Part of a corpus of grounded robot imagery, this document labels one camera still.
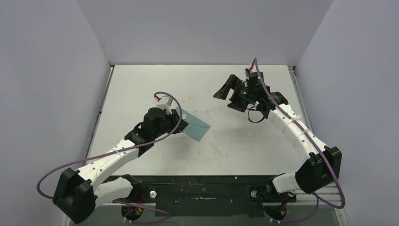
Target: black joint housing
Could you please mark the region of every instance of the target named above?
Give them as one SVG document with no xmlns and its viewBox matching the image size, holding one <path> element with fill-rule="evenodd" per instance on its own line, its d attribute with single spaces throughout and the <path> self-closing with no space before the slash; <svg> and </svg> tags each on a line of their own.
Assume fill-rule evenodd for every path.
<svg viewBox="0 0 399 226">
<path fill-rule="evenodd" d="M 328 148 L 325 146 L 324 148 L 323 154 L 333 168 L 335 176 L 339 178 L 342 153 L 337 147 Z M 314 153 L 310 154 L 310 158 L 295 173 L 295 179 L 299 187 L 307 194 L 311 194 L 334 181 L 320 154 Z"/>
<path fill-rule="evenodd" d="M 96 208 L 91 181 L 85 181 L 71 168 L 64 170 L 58 180 L 53 203 L 75 224 L 84 221 Z"/>
</svg>

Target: teal cloth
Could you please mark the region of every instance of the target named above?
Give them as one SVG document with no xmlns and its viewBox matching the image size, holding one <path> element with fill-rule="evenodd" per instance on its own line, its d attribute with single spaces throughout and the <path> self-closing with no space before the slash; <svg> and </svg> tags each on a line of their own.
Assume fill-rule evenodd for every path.
<svg viewBox="0 0 399 226">
<path fill-rule="evenodd" d="M 179 107 L 176 108 L 176 111 L 180 116 Z M 182 109 L 182 112 L 186 115 L 184 120 L 188 123 L 188 126 L 184 129 L 184 133 L 194 140 L 200 141 L 211 126 L 184 109 Z"/>
</svg>

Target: cable clip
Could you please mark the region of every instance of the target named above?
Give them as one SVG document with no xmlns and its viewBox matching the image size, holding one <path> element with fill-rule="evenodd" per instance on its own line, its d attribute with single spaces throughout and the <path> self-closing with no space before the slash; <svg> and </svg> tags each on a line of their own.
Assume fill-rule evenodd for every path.
<svg viewBox="0 0 399 226">
<path fill-rule="evenodd" d="M 302 117 L 300 115 L 295 115 L 294 117 L 292 117 L 290 120 L 288 120 L 286 122 L 286 125 L 284 127 L 284 129 L 282 130 L 282 133 L 284 133 L 286 131 L 286 128 L 288 127 L 289 124 L 291 124 L 293 121 L 296 121 L 298 119 L 301 119 Z"/>
<path fill-rule="evenodd" d="M 298 142 L 300 136 L 302 136 L 304 133 L 307 133 L 307 132 L 309 132 L 309 131 L 310 131 L 310 130 L 309 130 L 308 128 L 306 128 L 304 131 L 301 131 L 301 132 L 298 134 L 298 136 L 296 136 L 296 139 L 295 139 L 295 141 L 294 141 L 294 143 L 293 143 L 293 146 L 295 147 L 295 145 L 296 145 L 296 143 Z"/>
</svg>

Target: metal bolt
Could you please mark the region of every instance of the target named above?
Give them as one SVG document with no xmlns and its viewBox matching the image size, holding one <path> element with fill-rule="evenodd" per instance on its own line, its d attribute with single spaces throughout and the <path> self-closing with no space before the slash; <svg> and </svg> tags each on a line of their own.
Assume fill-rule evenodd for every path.
<svg viewBox="0 0 399 226">
<path fill-rule="evenodd" d="M 251 197 L 252 197 L 252 198 L 256 198 L 256 194 L 257 194 L 257 193 L 258 193 L 257 191 L 253 190 L 253 191 L 251 192 Z"/>
<path fill-rule="evenodd" d="M 150 191 L 150 198 L 155 199 L 157 197 L 157 192 L 156 191 Z"/>
</svg>

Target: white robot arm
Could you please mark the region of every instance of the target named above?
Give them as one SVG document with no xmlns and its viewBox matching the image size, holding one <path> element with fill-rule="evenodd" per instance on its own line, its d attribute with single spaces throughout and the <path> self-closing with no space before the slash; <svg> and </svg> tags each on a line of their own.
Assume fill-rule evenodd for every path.
<svg viewBox="0 0 399 226">
<path fill-rule="evenodd" d="M 188 123 L 181 120 L 176 110 L 170 109 L 172 101 L 164 96 L 157 107 L 150 108 L 143 122 L 137 124 L 107 153 L 114 154 L 97 159 L 77 170 L 62 172 L 53 196 L 53 203 L 75 223 L 85 220 L 95 208 L 118 198 L 128 197 L 140 182 L 130 175 L 104 183 L 116 170 L 154 146 L 155 139 L 166 133 L 180 133 Z"/>
</svg>

